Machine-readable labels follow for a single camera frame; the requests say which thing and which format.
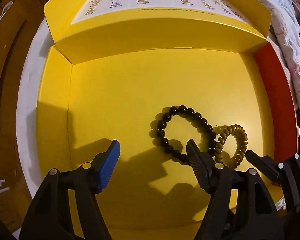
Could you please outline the leaf pattern bed sheet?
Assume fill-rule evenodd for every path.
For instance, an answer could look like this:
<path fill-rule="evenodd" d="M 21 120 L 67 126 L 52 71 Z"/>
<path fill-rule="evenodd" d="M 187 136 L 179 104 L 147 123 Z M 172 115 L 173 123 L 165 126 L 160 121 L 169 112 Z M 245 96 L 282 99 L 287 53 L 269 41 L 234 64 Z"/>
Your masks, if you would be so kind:
<path fill-rule="evenodd" d="M 16 111 L 16 133 L 19 159 L 31 197 L 36 194 L 42 175 L 37 156 L 36 107 L 43 66 L 53 40 L 43 20 L 32 39 L 21 75 Z M 111 228 L 114 239 L 193 239 L 200 223 L 158 230 L 125 230 Z"/>

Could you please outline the wooden wardrobe with drawers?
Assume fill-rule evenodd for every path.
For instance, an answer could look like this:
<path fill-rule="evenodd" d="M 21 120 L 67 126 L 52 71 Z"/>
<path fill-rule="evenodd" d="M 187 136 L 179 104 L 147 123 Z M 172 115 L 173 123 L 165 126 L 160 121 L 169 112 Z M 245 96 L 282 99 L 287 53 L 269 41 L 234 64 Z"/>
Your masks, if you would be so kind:
<path fill-rule="evenodd" d="M 0 21 L 0 226 L 16 236 L 31 197 L 19 159 L 15 127 L 18 92 L 32 39 L 48 0 L 0 0 L 13 5 Z"/>

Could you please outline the yellow cardboard box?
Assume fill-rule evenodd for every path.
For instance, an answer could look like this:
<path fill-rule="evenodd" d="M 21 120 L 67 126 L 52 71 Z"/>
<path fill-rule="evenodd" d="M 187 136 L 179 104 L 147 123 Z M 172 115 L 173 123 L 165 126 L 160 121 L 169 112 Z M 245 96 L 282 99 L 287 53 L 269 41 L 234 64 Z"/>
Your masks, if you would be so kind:
<path fill-rule="evenodd" d="M 50 0 L 44 14 L 53 45 L 37 102 L 40 169 L 44 178 L 75 170 L 117 140 L 120 156 L 95 196 L 111 239 L 111 228 L 201 225 L 211 196 L 187 158 L 189 140 L 234 171 L 255 169 L 277 200 L 281 185 L 246 158 L 251 150 L 280 163 L 297 149 L 262 3 Z"/>

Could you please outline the light blue floral quilt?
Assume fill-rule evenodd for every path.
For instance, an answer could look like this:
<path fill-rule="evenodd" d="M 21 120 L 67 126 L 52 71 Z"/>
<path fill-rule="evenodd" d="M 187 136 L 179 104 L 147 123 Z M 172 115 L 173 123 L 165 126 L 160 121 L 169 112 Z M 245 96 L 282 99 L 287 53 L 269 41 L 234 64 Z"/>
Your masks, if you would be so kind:
<path fill-rule="evenodd" d="M 300 25 L 292 0 L 258 0 L 271 12 L 271 26 L 290 71 L 300 108 Z"/>

